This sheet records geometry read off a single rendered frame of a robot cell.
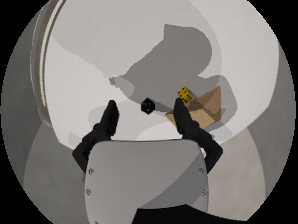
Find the yellow die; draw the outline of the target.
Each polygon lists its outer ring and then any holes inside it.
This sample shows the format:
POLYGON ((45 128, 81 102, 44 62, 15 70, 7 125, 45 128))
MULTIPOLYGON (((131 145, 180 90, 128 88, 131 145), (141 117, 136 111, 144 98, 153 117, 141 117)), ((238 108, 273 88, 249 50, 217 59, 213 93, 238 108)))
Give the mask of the yellow die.
POLYGON ((185 104, 194 98, 191 92, 185 86, 179 92, 177 92, 177 94, 179 98, 182 98, 185 104))

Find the black die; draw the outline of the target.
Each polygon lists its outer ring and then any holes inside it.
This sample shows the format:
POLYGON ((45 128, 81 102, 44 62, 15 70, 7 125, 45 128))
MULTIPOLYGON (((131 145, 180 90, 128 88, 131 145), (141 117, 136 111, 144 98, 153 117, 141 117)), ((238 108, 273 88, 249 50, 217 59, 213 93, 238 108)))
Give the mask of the black die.
POLYGON ((150 100, 149 98, 146 98, 142 103, 141 103, 141 111, 145 112, 146 114, 150 114, 155 110, 155 102, 150 100))

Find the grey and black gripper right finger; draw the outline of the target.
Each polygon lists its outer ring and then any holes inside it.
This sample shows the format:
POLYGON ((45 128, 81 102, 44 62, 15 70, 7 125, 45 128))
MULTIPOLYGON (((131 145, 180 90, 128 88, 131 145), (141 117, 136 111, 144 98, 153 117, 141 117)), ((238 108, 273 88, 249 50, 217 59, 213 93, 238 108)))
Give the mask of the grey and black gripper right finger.
POLYGON ((223 154, 223 149, 212 139, 211 134, 200 128, 197 121, 192 120, 189 111, 187 111, 188 108, 184 105, 182 98, 177 98, 173 109, 177 131, 179 135, 182 134, 181 139, 194 140, 200 148, 204 149, 206 152, 204 160, 208 174, 223 154))

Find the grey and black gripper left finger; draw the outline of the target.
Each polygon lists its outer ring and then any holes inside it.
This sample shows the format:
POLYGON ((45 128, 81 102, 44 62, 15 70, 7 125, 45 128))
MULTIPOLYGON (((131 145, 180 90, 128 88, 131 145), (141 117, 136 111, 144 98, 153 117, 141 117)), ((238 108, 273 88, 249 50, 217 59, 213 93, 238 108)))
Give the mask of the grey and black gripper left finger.
POLYGON ((93 126, 93 130, 82 138, 82 142, 73 150, 72 156, 86 174, 88 155, 95 143, 111 140, 114 136, 119 119, 119 111, 114 100, 110 100, 100 123, 93 126), (108 135, 108 136, 107 136, 108 135))

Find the tan square mat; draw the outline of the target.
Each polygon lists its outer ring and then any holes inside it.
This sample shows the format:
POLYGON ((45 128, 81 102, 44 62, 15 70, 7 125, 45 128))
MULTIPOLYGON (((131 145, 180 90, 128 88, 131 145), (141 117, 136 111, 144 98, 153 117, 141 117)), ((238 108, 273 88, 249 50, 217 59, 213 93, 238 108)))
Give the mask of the tan square mat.
MULTIPOLYGON (((219 120, 221 120, 221 89, 220 86, 207 92, 206 94, 188 102, 187 106, 191 118, 200 124, 204 129, 219 120)), ((166 113, 165 116, 176 127, 173 116, 173 110, 166 113)))

